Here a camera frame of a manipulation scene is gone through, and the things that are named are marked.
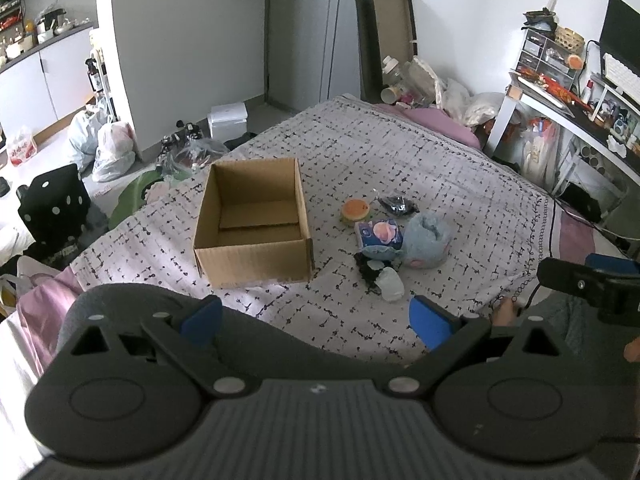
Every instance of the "keyboard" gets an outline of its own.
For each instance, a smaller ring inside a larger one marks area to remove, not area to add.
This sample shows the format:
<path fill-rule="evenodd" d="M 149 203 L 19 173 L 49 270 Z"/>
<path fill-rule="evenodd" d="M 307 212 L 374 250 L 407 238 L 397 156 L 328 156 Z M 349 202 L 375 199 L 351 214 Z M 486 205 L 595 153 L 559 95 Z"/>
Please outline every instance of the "keyboard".
<path fill-rule="evenodd" d="M 631 72 L 611 54 L 604 55 L 605 77 L 622 88 L 625 94 L 640 104 L 640 77 Z"/>

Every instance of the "patterned bedsheet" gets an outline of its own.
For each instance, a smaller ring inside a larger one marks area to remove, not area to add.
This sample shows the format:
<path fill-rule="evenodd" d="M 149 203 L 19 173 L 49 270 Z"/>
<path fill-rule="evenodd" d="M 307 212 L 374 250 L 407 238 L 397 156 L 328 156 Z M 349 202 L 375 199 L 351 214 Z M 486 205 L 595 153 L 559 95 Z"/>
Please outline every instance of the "patterned bedsheet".
<path fill-rule="evenodd" d="M 408 326 L 413 294 L 458 315 L 490 308 L 502 294 L 523 305 L 539 301 L 535 273 L 542 258 L 557 254 L 560 209 L 477 150 L 343 96 L 260 134 L 227 158 L 278 156 L 300 160 L 317 267 L 311 282 L 211 290 L 198 275 L 191 249 L 202 174 L 78 257 L 71 267 L 79 283 L 85 290 L 142 282 L 195 297 L 214 292 L 226 306 L 318 347 L 396 362 L 424 352 Z M 441 267 L 399 270 L 406 295 L 391 304 L 367 291 L 353 258 L 353 228 L 339 221 L 348 197 L 373 200 L 375 190 L 411 197 L 455 232 Z"/>

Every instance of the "pink cloth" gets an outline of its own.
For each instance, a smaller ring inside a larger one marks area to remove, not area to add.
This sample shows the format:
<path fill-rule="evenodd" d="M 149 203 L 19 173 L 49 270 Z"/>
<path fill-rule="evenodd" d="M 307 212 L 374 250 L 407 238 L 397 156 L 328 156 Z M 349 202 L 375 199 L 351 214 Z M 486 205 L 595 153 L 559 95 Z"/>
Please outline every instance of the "pink cloth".
<path fill-rule="evenodd" d="M 480 141 L 473 131 L 466 126 L 462 126 L 462 124 L 458 124 L 439 108 L 413 108 L 411 110 L 405 110 L 399 106 L 377 106 L 385 112 L 409 119 L 411 122 L 420 124 L 420 126 L 424 126 L 445 137 L 449 137 L 449 139 L 456 140 L 465 146 L 480 150 Z"/>
<path fill-rule="evenodd" d="M 560 219 L 560 259 L 584 265 L 586 257 L 596 251 L 593 231 L 592 227 L 563 211 Z"/>
<path fill-rule="evenodd" d="M 71 267 L 67 267 L 18 300 L 16 310 L 20 325 L 36 361 L 39 376 L 53 360 L 66 312 L 80 294 L 82 287 Z"/>

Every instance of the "woven basket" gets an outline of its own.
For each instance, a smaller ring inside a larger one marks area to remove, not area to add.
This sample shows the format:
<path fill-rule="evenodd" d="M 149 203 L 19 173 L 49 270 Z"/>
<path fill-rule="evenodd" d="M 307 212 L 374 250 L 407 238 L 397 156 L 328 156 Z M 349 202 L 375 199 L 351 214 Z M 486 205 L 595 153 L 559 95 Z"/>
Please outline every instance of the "woven basket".
<path fill-rule="evenodd" d="M 584 38 L 570 28 L 556 28 L 556 43 L 574 54 L 581 54 L 584 49 Z"/>

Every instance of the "person's hand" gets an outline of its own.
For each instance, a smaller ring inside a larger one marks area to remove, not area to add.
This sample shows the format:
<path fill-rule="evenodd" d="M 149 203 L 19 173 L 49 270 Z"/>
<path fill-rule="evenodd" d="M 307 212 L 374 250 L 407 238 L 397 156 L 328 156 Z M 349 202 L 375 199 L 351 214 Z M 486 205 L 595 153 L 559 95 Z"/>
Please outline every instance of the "person's hand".
<path fill-rule="evenodd" d="M 630 363 L 640 363 L 640 336 L 625 346 L 624 356 Z"/>
<path fill-rule="evenodd" d="M 518 317 L 516 306 L 511 298 L 502 298 L 500 305 L 494 310 L 491 316 L 493 326 L 511 326 Z"/>

